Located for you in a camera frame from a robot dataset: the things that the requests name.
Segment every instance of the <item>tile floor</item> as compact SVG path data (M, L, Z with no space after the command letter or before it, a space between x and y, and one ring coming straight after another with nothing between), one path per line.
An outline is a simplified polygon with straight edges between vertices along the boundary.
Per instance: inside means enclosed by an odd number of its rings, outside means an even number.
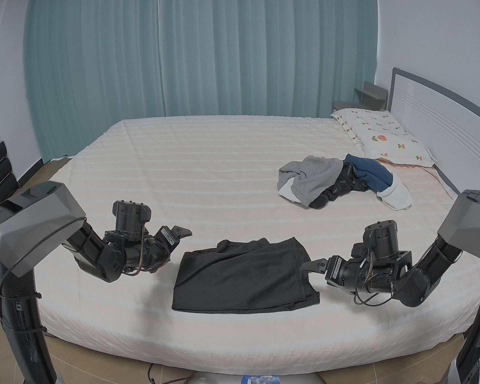
M47 163L22 190L50 179L68 161L62 159ZM149 364L146 362L107 355L57 338L48 337L47 344L55 369L68 384L148 384L146 372ZM463 336L455 335L427 351L319 374L327 384L433 384L441 379L462 344ZM191 373L180 368L154 365L151 375L157 384L161 384ZM5 334L1 331L0 383L22 384L22 380Z

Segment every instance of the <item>gray waffle-knit shirt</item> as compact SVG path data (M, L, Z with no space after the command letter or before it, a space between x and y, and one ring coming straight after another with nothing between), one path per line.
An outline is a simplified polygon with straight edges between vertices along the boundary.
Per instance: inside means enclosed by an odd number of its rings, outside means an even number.
M290 161L278 170L277 190L292 177L292 192L308 207L328 187L332 186L340 171L343 161L336 158L307 156L302 161Z

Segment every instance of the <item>bed sheet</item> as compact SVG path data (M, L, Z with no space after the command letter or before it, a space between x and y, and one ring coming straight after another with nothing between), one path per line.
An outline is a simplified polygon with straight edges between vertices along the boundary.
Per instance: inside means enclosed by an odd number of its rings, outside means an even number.
M53 180L65 183L98 234L115 226L115 200L148 204L147 229L190 229L172 260L155 274L106 284L82 272L57 248L36 268L44 325L67 341L102 352L192 370L294 374L384 360L425 350L465 331L480 299L480 261L464 254L424 304L393 300L379 308L310 274L320 304L266 314L198 314L171 309L185 251L223 239L277 242L295 236L312 259L348 257L364 227L398 223L401 249L416 262L453 201L423 168L394 166L413 206L394 212L372 191L351 192L322 210L278 196L278 168L307 155L356 154L333 119L253 116L124 120L76 155Z

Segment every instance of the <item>folded black garment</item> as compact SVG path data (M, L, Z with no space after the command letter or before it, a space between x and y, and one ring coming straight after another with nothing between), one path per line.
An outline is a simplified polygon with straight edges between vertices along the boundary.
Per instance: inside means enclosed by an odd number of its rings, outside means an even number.
M343 162L343 168L340 171L335 183L323 191L320 196L310 203L310 207L315 209L323 208L329 201L335 201L337 197L346 195L351 191L365 192L370 188L364 180L355 174L355 168L347 161Z
M202 313L292 311L320 302L302 263L305 248L291 238L238 243L186 252L173 289L172 309Z

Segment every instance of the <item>white wall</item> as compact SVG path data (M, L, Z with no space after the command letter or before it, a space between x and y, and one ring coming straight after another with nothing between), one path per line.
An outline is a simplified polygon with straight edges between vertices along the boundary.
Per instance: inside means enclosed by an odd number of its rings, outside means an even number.
M41 158L25 96L27 5L28 0L0 0L0 141L17 180Z
M378 13L377 85L399 67L480 105L479 0L378 0Z

